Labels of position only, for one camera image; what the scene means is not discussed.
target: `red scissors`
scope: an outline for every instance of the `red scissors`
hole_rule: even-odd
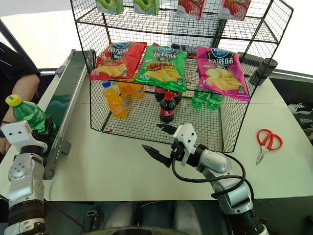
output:
[[[265,137],[265,139],[263,141],[260,140],[260,134],[261,132],[267,132],[268,135]],[[259,164],[260,161],[262,161],[264,155],[268,152],[268,151],[274,151],[274,150],[277,150],[277,149],[280,149],[282,146],[283,146],[283,140],[277,135],[277,134],[274,134],[273,132],[271,132],[270,130],[268,129],[262,129],[258,132],[258,142],[261,146],[261,152],[259,153],[258,155],[258,158],[256,160],[256,164]],[[273,142],[274,142],[274,139],[277,139],[278,142],[279,142],[279,145],[277,148],[273,148]]]

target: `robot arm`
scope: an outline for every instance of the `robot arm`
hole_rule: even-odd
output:
[[[156,160],[164,163],[168,168],[172,165],[173,173],[180,180],[205,183],[210,182],[215,193],[212,195],[219,201],[220,207],[229,221],[234,235],[268,235],[266,227],[261,223],[244,184],[245,170],[235,158],[219,152],[212,152],[204,145],[195,147],[196,132],[192,124],[181,125],[178,128],[158,124],[163,131],[172,134],[171,158],[166,158],[154,148],[143,145],[144,149]],[[233,175],[230,158],[242,168],[243,175]],[[189,164],[202,173],[205,179],[186,179],[178,175],[175,162],[182,165]]]
[[[20,151],[9,169],[9,217],[5,235],[43,235],[44,165],[42,154],[47,144],[34,139],[26,121],[4,125],[8,141]]]

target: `person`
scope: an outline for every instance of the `person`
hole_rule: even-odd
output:
[[[0,121],[1,126],[15,122],[12,108],[5,99],[11,94],[19,95],[23,100],[38,103],[48,84],[40,80],[37,68],[23,56],[0,42]],[[0,162],[8,151],[10,143],[2,135],[0,138]]]

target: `red bottle cap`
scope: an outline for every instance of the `red bottle cap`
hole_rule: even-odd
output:
[[[173,99],[173,96],[174,96],[174,94],[173,94],[172,91],[167,91],[167,92],[165,93],[165,99],[167,99],[167,100],[172,100],[172,99]]]

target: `green chip bag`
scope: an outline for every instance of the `green chip bag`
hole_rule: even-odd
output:
[[[185,92],[186,51],[148,46],[135,82]]]

